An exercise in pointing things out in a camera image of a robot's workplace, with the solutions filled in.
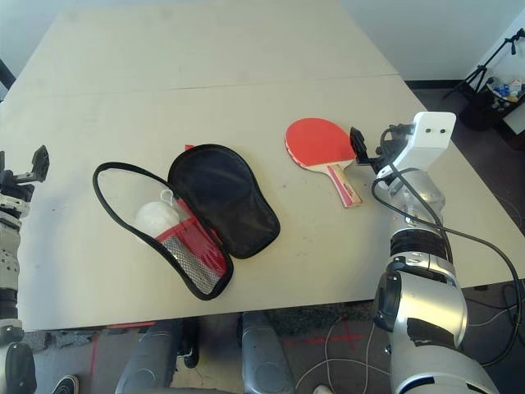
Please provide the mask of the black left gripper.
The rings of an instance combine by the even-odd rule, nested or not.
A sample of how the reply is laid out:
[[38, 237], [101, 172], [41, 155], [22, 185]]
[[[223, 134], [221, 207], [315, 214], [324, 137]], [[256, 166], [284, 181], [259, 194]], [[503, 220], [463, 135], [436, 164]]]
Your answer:
[[32, 172], [15, 175], [5, 167], [5, 152], [1, 152], [1, 194], [29, 203], [34, 193], [35, 181], [45, 181], [50, 165], [48, 150], [42, 145], [34, 152]]

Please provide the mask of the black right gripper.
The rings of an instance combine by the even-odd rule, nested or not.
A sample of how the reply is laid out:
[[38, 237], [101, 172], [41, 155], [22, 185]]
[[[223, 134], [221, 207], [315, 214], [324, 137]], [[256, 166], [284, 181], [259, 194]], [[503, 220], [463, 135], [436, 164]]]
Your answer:
[[380, 136], [375, 155], [368, 154], [368, 147], [360, 130], [352, 127], [349, 133], [351, 147], [355, 153], [358, 165], [368, 165], [377, 175], [384, 167], [389, 167], [400, 153], [400, 132], [397, 129], [387, 129]]

